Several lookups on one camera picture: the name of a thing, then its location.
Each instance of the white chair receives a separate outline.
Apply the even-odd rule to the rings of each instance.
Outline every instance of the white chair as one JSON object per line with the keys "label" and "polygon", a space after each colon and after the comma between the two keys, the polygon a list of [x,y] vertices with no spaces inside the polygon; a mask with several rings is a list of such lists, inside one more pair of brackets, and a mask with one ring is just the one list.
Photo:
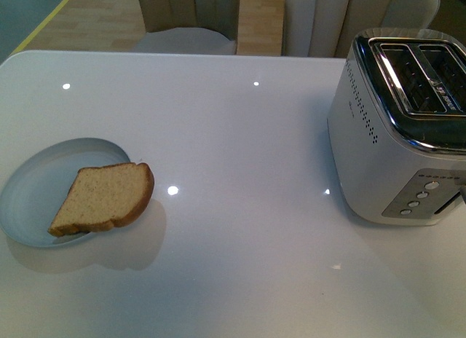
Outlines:
{"label": "white chair", "polygon": [[133,52],[233,55],[240,0],[139,0],[146,35]]}
{"label": "white chair", "polygon": [[285,0],[282,55],[345,58],[375,27],[426,28],[440,0]]}

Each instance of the white plate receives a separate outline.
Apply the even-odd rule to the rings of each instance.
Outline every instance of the white plate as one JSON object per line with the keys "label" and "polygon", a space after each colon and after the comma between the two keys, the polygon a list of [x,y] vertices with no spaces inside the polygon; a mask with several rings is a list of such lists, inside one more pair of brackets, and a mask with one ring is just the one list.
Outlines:
{"label": "white plate", "polygon": [[87,234],[54,237],[47,230],[83,167],[129,162],[117,145],[79,138],[51,146],[32,156],[10,177],[0,194],[0,226],[13,240],[53,247]]}

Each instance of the toaster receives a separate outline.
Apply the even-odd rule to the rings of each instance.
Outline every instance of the toaster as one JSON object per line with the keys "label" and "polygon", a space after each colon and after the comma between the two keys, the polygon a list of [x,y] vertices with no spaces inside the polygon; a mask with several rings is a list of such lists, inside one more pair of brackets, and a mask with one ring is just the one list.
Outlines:
{"label": "toaster", "polygon": [[344,199],[380,224],[437,224],[466,191],[466,49],[432,30],[353,40],[328,114]]}

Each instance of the bread slice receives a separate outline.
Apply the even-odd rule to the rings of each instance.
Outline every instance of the bread slice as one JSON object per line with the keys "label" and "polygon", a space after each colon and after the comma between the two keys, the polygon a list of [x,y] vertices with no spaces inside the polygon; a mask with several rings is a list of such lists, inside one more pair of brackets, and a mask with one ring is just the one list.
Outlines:
{"label": "bread slice", "polygon": [[144,212],[153,190],[146,163],[82,168],[48,231],[60,237],[125,227]]}

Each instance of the glossy tabletop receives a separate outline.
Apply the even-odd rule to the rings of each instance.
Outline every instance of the glossy tabletop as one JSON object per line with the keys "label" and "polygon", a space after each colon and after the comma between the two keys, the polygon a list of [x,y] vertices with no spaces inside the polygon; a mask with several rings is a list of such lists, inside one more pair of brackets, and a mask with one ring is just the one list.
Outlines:
{"label": "glossy tabletop", "polygon": [[404,228],[345,205],[326,124],[343,66],[97,52],[7,60],[0,189],[30,156],[73,138],[118,145],[150,165],[156,186],[123,229],[56,248],[0,233],[0,335],[466,337],[464,206]]}

